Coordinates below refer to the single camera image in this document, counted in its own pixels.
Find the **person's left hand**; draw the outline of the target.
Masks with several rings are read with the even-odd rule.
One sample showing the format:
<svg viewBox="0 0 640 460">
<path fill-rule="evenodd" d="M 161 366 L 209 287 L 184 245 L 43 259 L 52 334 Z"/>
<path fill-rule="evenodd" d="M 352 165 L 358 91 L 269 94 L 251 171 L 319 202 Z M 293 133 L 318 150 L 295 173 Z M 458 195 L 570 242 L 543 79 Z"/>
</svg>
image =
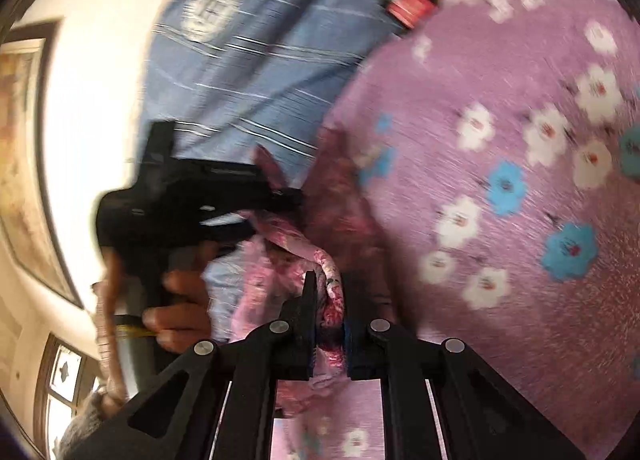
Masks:
<svg viewBox="0 0 640 460">
<path fill-rule="evenodd" d="M 143 313 L 145 328 L 155 334 L 157 343 L 165 350 L 182 353 L 199 340 L 212 336 L 212 322 L 208 314 L 209 295 L 203 274 L 209 262 L 216 258 L 217 251 L 216 243 L 203 243 L 196 249 L 190 265 L 166 272 L 163 286 L 177 299 L 169 306 L 149 308 Z M 114 250 L 106 248 L 102 255 L 106 272 L 94 289 L 98 298 L 94 322 L 100 366 L 106 376 L 106 389 L 100 408 L 104 417 L 110 418 L 127 401 L 113 322 L 116 301 L 124 281 L 124 269 L 122 260 Z"/>
</svg>

